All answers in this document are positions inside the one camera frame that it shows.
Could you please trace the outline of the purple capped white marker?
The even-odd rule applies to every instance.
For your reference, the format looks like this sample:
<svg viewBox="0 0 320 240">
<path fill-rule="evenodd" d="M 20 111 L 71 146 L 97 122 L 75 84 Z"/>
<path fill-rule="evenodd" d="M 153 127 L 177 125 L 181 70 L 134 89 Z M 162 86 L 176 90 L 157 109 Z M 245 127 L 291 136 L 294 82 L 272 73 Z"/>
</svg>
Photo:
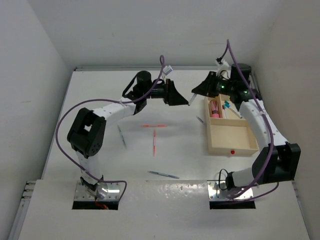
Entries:
<svg viewBox="0 0 320 240">
<path fill-rule="evenodd" d="M 188 102 L 188 105 L 189 105 L 189 106 L 192 105 L 192 103 L 193 103 L 193 101 L 195 100 L 196 96 L 197 96 L 196 94 L 193 94 L 193 95 L 191 96 L 191 98 L 189 99 L 189 102 Z"/>
</svg>

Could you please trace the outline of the pink eraser roll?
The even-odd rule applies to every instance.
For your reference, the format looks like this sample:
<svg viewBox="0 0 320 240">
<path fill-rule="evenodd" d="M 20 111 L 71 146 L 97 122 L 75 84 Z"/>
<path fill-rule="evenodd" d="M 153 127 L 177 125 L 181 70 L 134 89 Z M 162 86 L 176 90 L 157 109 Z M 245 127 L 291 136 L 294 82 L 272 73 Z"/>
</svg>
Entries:
<svg viewBox="0 0 320 240">
<path fill-rule="evenodd" d="M 222 115 L 219 112 L 216 100 L 210 100 L 209 107 L 210 107 L 210 114 L 212 118 L 222 118 Z"/>
</svg>

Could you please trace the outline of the orange highlighter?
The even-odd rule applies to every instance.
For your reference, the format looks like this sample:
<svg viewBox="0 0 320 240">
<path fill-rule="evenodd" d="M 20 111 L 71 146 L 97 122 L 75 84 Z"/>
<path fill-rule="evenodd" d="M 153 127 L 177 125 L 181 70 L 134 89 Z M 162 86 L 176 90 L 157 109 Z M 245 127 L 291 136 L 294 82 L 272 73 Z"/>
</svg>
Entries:
<svg viewBox="0 0 320 240">
<path fill-rule="evenodd" d="M 153 155 L 153 157 L 156 156 L 156 137 L 157 137 L 157 131 L 154 128 L 153 129 L 153 142 L 152 142 L 152 155 Z"/>
</svg>

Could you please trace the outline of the orange highlighter pen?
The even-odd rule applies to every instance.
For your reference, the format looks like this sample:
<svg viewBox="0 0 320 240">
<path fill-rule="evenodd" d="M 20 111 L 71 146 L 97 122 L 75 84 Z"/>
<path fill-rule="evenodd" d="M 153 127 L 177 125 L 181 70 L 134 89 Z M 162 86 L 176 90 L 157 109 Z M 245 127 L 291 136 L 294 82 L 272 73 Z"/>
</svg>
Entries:
<svg viewBox="0 0 320 240">
<path fill-rule="evenodd" d="M 165 124 L 141 124 L 140 127 L 143 128 L 165 128 L 167 125 Z"/>
</svg>

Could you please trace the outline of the clear green pen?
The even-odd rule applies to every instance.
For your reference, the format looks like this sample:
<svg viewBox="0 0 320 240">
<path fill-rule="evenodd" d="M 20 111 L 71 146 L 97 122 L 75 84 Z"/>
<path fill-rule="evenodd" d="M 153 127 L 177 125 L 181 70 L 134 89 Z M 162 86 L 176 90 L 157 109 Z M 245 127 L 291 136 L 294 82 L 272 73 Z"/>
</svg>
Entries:
<svg viewBox="0 0 320 240">
<path fill-rule="evenodd" d="M 125 149 L 127 149 L 127 144 L 126 144 L 126 141 L 125 141 L 124 135 L 123 135 L 123 133 L 122 133 L 121 128 L 120 128 L 120 126 L 119 126 L 119 125 L 117 125 L 117 129 L 118 129 L 118 132 L 119 132 L 119 135 L 120 135 L 121 141 L 122 141 L 122 143 L 123 143 L 123 146 L 124 146 L 124 148 L 125 148 Z"/>
</svg>

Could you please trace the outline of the clear blue ballpoint pen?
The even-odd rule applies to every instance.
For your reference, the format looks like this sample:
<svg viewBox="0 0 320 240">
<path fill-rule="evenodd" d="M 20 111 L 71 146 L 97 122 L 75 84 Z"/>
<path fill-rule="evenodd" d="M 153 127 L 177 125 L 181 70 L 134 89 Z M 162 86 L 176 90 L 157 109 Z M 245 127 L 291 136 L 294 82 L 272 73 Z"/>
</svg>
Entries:
<svg viewBox="0 0 320 240">
<path fill-rule="evenodd" d="M 157 171 L 151 171 L 151 170 L 148 170 L 147 172 L 148 172 L 149 174 L 158 175 L 158 176 L 162 176 L 162 177 L 166 177 L 166 178 L 177 179 L 177 180 L 180 179 L 180 177 L 178 177 L 178 176 L 171 175 L 171 174 L 167 174 L 167 173 L 162 173 L 162 172 L 157 172 Z"/>
</svg>

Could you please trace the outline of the teal capped marker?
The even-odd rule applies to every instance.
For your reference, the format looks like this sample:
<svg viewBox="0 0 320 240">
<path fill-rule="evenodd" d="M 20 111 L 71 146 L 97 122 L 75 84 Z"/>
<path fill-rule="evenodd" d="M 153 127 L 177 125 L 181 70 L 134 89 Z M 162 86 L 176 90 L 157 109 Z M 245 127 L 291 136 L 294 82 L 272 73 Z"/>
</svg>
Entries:
<svg viewBox="0 0 320 240">
<path fill-rule="evenodd" d="M 238 118 L 242 119 L 243 116 L 236 110 L 234 110 L 231 106 L 227 107 L 232 113 L 234 113 Z"/>
</svg>

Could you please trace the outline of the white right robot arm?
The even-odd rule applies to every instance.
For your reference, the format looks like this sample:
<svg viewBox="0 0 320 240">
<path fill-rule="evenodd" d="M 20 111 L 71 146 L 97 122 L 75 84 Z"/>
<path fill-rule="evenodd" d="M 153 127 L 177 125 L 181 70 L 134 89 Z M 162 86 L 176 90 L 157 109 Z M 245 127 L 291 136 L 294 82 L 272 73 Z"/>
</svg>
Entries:
<svg viewBox="0 0 320 240">
<path fill-rule="evenodd" d="M 203 82 L 208 151 L 214 155 L 258 156 L 248 168 L 229 171 L 221 190 L 234 199 L 256 185 L 293 181 L 301 148 L 289 142 L 267 113 L 261 95 L 248 89 L 250 66 L 231 70 L 230 79 L 210 71 Z"/>
</svg>

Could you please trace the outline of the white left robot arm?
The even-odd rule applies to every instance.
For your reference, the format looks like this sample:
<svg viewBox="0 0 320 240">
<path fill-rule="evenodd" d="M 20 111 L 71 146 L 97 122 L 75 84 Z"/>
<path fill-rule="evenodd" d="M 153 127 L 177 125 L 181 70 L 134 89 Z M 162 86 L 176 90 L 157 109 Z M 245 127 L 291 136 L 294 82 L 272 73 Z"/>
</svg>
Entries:
<svg viewBox="0 0 320 240">
<path fill-rule="evenodd" d="M 99 168 L 98 152 L 102 148 L 105 130 L 119 120 L 140 113 L 148 99 L 162 99 L 169 106 L 188 105 L 170 79 L 160 76 L 153 80 L 148 71 L 139 71 L 123 90 L 120 100 L 96 108 L 81 108 L 67 134 L 67 141 L 77 154 L 82 176 L 81 183 L 94 194 L 103 187 L 103 174 Z"/>
</svg>

